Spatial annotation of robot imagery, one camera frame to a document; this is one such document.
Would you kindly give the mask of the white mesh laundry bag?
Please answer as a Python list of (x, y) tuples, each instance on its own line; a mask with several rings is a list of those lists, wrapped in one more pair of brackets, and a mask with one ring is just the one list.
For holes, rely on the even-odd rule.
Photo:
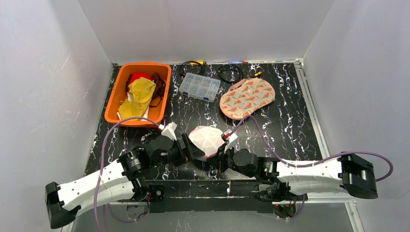
[(204, 152), (198, 160), (206, 161), (216, 155), (218, 148), (224, 144), (222, 131), (210, 126), (198, 126), (188, 135), (192, 143)]

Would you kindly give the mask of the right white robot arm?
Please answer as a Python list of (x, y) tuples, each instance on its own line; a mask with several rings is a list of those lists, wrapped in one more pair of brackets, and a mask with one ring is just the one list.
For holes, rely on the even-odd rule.
[(266, 185), (264, 197), (282, 201), (308, 193), (343, 192), (355, 198), (378, 197), (373, 164), (356, 154), (346, 154), (319, 164), (313, 161), (280, 161), (258, 157), (246, 149), (220, 152), (206, 160), (220, 172), (227, 169)]

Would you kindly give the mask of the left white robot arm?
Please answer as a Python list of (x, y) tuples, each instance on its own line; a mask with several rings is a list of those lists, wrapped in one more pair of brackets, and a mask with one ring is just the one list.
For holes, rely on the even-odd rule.
[(99, 171), (75, 181), (45, 186), (45, 204), (52, 229), (72, 223), (78, 215), (120, 200), (143, 201), (154, 190), (145, 176), (160, 164), (179, 166), (204, 156), (186, 134), (180, 139), (164, 135), (137, 146)]

